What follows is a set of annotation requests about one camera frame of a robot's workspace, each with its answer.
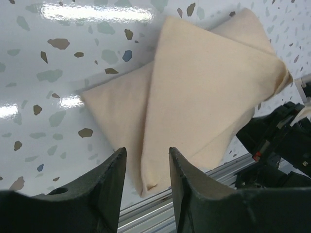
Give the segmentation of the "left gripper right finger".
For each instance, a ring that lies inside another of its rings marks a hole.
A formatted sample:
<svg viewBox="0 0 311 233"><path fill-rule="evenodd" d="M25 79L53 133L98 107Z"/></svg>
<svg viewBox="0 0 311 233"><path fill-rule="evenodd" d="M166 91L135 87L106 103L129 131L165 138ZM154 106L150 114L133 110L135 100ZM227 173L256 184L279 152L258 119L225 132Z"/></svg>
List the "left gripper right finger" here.
<svg viewBox="0 0 311 233"><path fill-rule="evenodd" d="M169 149L176 230L179 233L309 233L309 187L235 190Z"/></svg>

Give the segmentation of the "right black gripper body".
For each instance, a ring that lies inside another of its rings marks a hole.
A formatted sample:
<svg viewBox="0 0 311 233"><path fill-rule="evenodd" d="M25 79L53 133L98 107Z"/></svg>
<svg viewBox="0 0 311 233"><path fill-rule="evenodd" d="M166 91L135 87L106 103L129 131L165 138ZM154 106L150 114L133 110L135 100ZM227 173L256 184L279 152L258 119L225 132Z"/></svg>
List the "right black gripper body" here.
<svg viewBox="0 0 311 233"><path fill-rule="evenodd" d="M288 102L252 118L236 137L255 163L240 171L235 187L287 188L311 185L310 109Z"/></svg>

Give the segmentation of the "beige cloth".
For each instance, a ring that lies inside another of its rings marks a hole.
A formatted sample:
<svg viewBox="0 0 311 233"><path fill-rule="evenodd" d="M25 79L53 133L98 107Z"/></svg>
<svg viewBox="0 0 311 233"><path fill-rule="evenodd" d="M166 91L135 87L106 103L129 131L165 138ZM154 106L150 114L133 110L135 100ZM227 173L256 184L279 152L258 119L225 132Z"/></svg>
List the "beige cloth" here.
<svg viewBox="0 0 311 233"><path fill-rule="evenodd" d="M126 148L134 187L146 197L170 186L171 147L216 168L255 107L292 80L258 17L243 9L210 31L167 17L152 62L82 100L111 146Z"/></svg>

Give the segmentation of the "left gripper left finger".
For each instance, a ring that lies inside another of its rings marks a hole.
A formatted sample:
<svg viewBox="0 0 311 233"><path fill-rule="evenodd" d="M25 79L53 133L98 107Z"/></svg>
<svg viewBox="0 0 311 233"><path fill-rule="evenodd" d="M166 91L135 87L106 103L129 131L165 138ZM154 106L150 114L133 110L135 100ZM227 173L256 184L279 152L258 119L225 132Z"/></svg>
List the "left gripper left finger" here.
<svg viewBox="0 0 311 233"><path fill-rule="evenodd" d="M2 233L115 233L127 151L119 148L96 168L48 194L0 193Z"/></svg>

